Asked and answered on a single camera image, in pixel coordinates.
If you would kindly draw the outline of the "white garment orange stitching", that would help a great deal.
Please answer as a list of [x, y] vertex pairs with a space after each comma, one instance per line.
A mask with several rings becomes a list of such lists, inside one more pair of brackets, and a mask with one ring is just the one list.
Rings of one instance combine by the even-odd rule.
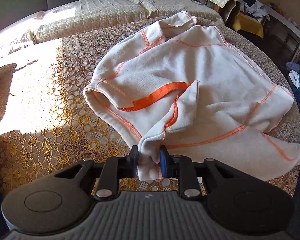
[[215, 26], [179, 12], [117, 43], [83, 90], [94, 113], [138, 147], [138, 178], [162, 178], [161, 145], [258, 179], [300, 165], [300, 143], [269, 135], [294, 99]]

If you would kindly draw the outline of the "pile of clothes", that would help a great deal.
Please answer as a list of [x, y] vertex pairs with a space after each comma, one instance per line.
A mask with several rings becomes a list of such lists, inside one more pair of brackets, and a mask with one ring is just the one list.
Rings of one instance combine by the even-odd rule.
[[246, 13], [253, 18], [266, 18], [270, 21], [270, 16], [265, 9], [265, 5], [258, 0], [238, 0], [240, 11]]

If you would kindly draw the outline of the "floral lace table cover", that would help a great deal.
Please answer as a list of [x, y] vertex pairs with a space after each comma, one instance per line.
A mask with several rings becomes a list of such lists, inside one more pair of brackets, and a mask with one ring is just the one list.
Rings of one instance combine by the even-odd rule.
[[30, 46], [0, 61], [0, 194], [77, 161], [128, 154], [83, 97], [96, 65], [141, 20]]

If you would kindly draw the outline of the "cream quilted sofa cover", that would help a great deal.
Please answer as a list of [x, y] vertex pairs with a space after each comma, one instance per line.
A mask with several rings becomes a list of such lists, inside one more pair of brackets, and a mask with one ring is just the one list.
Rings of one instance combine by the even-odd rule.
[[218, 12], [192, 0], [80, 0], [35, 12], [1, 30], [0, 59], [42, 42], [180, 11], [224, 24]]

